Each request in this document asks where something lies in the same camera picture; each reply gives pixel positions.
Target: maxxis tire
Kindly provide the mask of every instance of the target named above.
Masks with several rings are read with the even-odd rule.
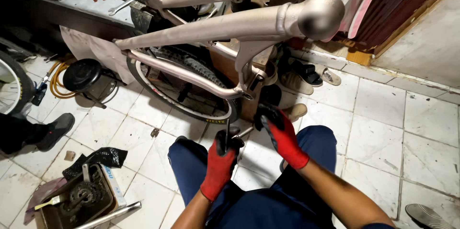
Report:
[[[34,96],[34,84],[29,76],[27,76],[24,69],[9,55],[5,52],[0,51],[0,59],[5,62],[16,74],[17,78],[19,79],[19,88],[21,90],[21,96],[19,98],[18,103],[9,113],[16,114],[20,113],[21,110],[24,108],[26,103],[28,103],[32,97]]]
[[[169,61],[172,61],[176,64],[179,64],[181,65],[182,67],[185,67],[187,68],[188,70],[194,72],[194,73],[197,73],[201,76],[203,76],[204,78],[212,81],[213,83],[215,83],[216,85],[222,87],[222,88],[227,88],[231,86],[231,84],[229,82],[223,82],[223,80],[225,80],[222,76],[221,79],[219,79],[218,77],[218,74],[216,74],[216,72],[208,67],[207,65],[204,64],[203,61],[199,61],[198,58],[196,57],[195,54],[199,53],[199,52],[193,52],[191,53],[190,51],[192,51],[193,49],[189,49],[187,48],[187,51],[185,51],[183,48],[179,49],[177,47],[173,47],[173,46],[165,46],[163,48],[167,48],[168,50],[174,52],[175,54],[171,54],[171,55],[168,55],[168,56],[157,56],[159,58],[164,58],[164,59],[167,59]],[[208,123],[218,123],[218,124],[226,124],[227,123],[227,119],[208,119],[208,118],[204,118],[204,117],[201,117],[201,116],[198,116],[196,114],[193,114],[193,113],[190,113],[184,109],[181,109],[181,108],[178,108],[176,105],[174,105],[173,103],[170,103],[168,100],[166,100],[165,98],[163,98],[162,96],[158,95],[155,91],[152,90],[152,88],[142,79],[142,77],[139,75],[137,69],[136,69],[136,62],[137,60],[135,59],[131,59],[131,58],[127,58],[126,59],[127,61],[127,65],[128,65],[128,69],[129,71],[131,72],[131,74],[134,76],[134,78],[147,90],[149,91],[152,95],[154,95],[155,97],[157,97],[158,99],[160,99],[162,102],[168,104],[171,108],[173,109],[176,109],[178,111],[180,111],[181,113],[183,114],[186,114],[190,117],[193,117],[197,120],[202,120],[202,121],[205,121],[205,122],[208,122]],[[232,100],[227,100],[228,104],[229,104],[229,108],[231,108],[231,115],[229,117],[230,119],[230,123],[236,121],[240,114],[241,114],[241,101],[240,99],[232,99]]]

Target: red glove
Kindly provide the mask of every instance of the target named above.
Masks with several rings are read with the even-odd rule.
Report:
[[[238,127],[231,127],[227,146],[225,145],[226,131],[217,132],[213,145],[207,155],[206,177],[200,186],[201,193],[210,201],[215,201],[217,196],[230,180],[240,148],[244,146],[240,138],[232,137],[240,132]]]
[[[283,111],[274,106],[259,104],[257,112],[254,120],[260,117],[261,125],[270,135],[275,150],[294,169],[305,167],[310,157],[297,143],[294,127]]]

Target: spanner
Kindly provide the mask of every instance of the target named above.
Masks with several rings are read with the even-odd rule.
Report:
[[[110,16],[115,15],[118,11],[120,11],[123,8],[125,8],[126,6],[128,6],[130,3],[134,2],[134,1],[135,0],[126,0],[124,3],[120,4],[118,7],[110,8],[109,9],[109,15]]]

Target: forearm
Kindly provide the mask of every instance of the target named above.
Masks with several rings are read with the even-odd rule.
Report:
[[[394,227],[390,218],[369,197],[314,160],[310,159],[297,172],[347,228],[358,229],[370,223],[385,223]]]
[[[201,190],[199,190],[171,228],[204,228],[209,210],[211,209],[211,204],[212,202],[201,193]]]

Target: stool seat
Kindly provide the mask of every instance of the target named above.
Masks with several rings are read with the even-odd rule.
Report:
[[[73,92],[83,92],[90,88],[102,75],[102,65],[91,58],[71,64],[62,79],[64,87]]]

